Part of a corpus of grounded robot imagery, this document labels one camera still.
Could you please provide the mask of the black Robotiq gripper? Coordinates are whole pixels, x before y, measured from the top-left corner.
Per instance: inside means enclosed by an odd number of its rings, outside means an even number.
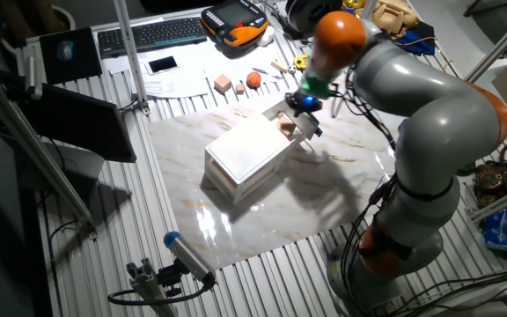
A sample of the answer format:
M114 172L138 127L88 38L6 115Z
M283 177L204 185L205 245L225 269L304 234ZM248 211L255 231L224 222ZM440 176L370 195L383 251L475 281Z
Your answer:
M295 118L295 124L300 130L310 129L310 117L307 115L322 108L322 101L312 95L304 94L301 91L287 92L285 94L285 102L292 109ZM279 114L279 120L282 122L290 122L287 109L282 109Z

